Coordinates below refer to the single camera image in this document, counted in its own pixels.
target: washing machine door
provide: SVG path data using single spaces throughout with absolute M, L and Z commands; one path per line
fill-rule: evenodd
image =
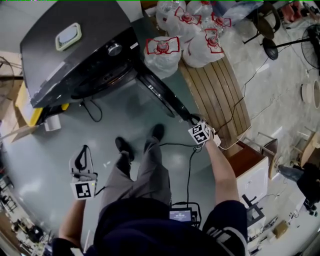
M 140 59 L 134 61 L 134 69 L 137 71 L 136 79 L 141 82 L 138 84 L 168 116 L 180 116 L 184 121 L 188 121 L 192 125 L 197 124 L 200 120 L 199 117 L 190 114 L 185 105 L 168 86 L 148 69 Z

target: trouser leg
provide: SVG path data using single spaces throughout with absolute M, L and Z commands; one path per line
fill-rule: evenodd
M 279 165 L 279 173 L 281 173 L 287 179 L 297 182 L 304 172 L 302 170 Z
M 159 141 L 150 137 L 144 145 L 144 154 L 133 185 L 132 197 L 152 198 L 166 205 L 171 201 L 169 172 L 162 165 Z
M 129 197 L 133 181 L 130 178 L 129 154 L 120 152 L 120 157 L 115 163 L 103 191 L 100 211 L 114 201 Z

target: person's left arm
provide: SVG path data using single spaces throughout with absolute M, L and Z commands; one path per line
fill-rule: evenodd
M 73 253 L 70 248 L 81 248 L 85 206 L 85 200 L 77 200 L 72 204 L 59 228 L 58 238 L 55 238 L 52 242 L 53 256 L 71 256 Z

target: foot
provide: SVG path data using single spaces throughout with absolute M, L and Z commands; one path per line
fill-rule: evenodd
M 119 150 L 119 152 L 126 151 L 129 153 L 130 163 L 135 159 L 134 152 L 133 152 L 132 148 L 122 137 L 117 137 L 115 139 L 115 145 L 116 145 L 116 148 Z
M 165 135 L 165 127 L 163 124 L 158 123 L 151 129 L 151 136 L 157 138 L 160 142 Z

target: device screen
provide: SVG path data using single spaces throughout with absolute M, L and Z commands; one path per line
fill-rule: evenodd
M 171 220 L 179 222 L 191 222 L 191 211 L 190 210 L 172 210 L 170 211 Z

